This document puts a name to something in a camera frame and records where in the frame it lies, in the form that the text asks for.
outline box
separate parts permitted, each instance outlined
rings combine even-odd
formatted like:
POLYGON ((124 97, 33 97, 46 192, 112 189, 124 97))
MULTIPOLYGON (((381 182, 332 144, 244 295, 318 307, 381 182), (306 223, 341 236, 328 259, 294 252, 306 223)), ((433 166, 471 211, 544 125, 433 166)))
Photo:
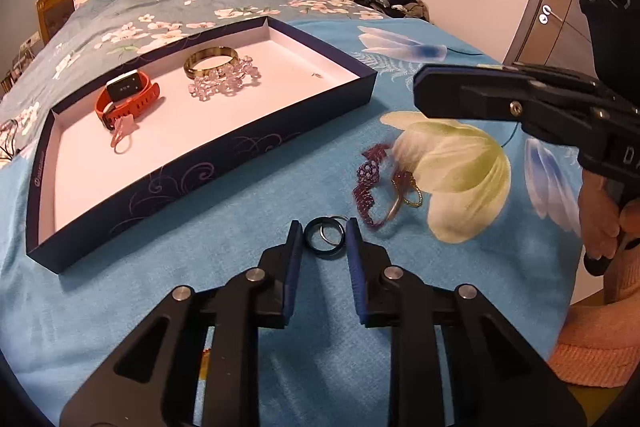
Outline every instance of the box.
POLYGON ((376 72, 353 57, 268 17, 213 28, 136 57, 47 115, 31 172, 27 254, 60 273, 171 201, 368 103, 375 80, 376 72), (182 65, 210 46, 252 56, 259 85, 207 102, 192 98, 182 65), (132 69, 159 84, 160 98, 116 154, 94 103, 109 80, 132 69))

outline silver bolt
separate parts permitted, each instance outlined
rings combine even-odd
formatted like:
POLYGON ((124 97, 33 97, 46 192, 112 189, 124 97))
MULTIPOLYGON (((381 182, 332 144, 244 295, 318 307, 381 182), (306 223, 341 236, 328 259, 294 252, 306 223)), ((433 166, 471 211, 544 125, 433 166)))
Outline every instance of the silver bolt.
POLYGON ((247 270, 244 276, 251 282, 258 282, 264 279, 264 270, 262 268, 252 268, 247 270))
POLYGON ((602 118, 603 120, 609 120, 609 113, 604 109, 596 109, 595 110, 597 117, 602 118))
POLYGON ((191 297, 191 289, 187 286, 178 286, 171 292, 171 296, 177 301, 184 301, 191 297))
POLYGON ((509 110, 511 111, 511 114, 517 118, 522 114, 522 104, 517 100, 514 100, 509 104, 509 110))
POLYGON ((458 288, 458 293, 463 299, 475 299, 478 295, 478 290, 473 285, 463 284, 458 288))
POLYGON ((387 279, 391 279, 392 281, 395 281, 400 279, 404 275, 404 272, 402 271, 402 268, 399 266, 387 266, 385 268, 384 274, 387 279))

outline floral bedspread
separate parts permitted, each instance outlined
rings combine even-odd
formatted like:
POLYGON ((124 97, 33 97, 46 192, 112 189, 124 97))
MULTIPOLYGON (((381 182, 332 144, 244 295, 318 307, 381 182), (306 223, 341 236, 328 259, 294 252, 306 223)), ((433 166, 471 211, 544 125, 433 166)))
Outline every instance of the floral bedspread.
MULTIPOLYGON (((174 286, 222 285, 282 243, 292 219, 356 215, 361 153, 380 142, 414 172, 424 201, 375 233, 363 226, 365 239, 425 282, 477 285, 548 357, 580 254, 575 150, 513 123, 424 117, 411 85, 427 62, 491 59, 433 25, 347 0, 90 0, 78 9, 0 102, 0 121, 18 121, 22 150, 0 160, 0 349, 36 405, 57 424, 78 386, 174 286), (376 69, 371 102, 280 147, 279 137, 252 138, 270 152, 60 277, 29 259, 26 190, 48 109, 136 54, 266 13, 376 69)), ((385 187, 374 196, 372 212, 384 214, 385 187)), ((305 255, 290 325, 260 332, 262 425, 386 425, 389 347, 388 331, 359 324, 346 259, 305 255)))

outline gold beaded ring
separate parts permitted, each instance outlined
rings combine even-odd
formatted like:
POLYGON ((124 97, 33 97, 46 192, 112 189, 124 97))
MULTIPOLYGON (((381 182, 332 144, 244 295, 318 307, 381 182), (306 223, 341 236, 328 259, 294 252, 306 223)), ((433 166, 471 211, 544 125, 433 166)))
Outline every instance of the gold beaded ring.
POLYGON ((211 71, 219 70, 220 68, 222 68, 223 66, 226 66, 227 64, 231 64, 232 66, 235 66, 238 62, 239 62, 238 52, 233 48, 229 48, 228 46, 216 46, 213 48, 205 48, 203 50, 200 50, 199 52, 194 53, 189 58, 187 58, 187 60, 184 63, 184 73, 187 75, 187 77, 193 80, 197 76, 209 76, 211 71), (207 70, 194 69, 194 66, 198 62, 203 61, 205 58, 211 58, 211 57, 231 57, 231 60, 229 60, 228 62, 225 62, 224 64, 220 64, 215 68, 208 68, 207 70))

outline watch face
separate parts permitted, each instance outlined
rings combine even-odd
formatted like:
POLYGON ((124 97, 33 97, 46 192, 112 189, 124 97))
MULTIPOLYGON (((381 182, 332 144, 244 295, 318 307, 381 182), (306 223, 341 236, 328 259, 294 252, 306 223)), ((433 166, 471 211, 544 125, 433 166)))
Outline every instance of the watch face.
POLYGON ((107 82, 106 89, 111 102, 119 102, 133 96, 144 88, 138 71, 129 71, 107 82))

